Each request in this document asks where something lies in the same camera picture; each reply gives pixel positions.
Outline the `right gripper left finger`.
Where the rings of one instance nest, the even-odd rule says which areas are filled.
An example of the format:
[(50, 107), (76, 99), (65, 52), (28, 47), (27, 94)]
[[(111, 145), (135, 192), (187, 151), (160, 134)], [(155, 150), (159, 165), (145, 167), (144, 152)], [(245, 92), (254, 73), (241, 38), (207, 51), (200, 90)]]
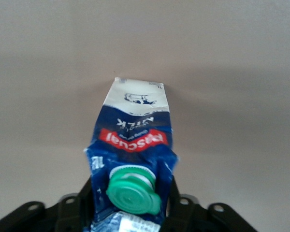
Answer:
[(0, 232), (89, 232), (94, 202), (89, 179), (79, 193), (63, 196), (46, 208), (43, 202), (27, 202), (0, 219)]

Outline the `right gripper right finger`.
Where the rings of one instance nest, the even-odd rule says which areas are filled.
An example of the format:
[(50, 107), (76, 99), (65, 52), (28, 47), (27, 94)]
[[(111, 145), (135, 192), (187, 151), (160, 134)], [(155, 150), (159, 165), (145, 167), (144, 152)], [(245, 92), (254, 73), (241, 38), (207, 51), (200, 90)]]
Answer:
[(164, 232), (255, 232), (241, 215), (225, 203), (212, 203), (206, 209), (190, 195), (180, 194), (173, 178)]

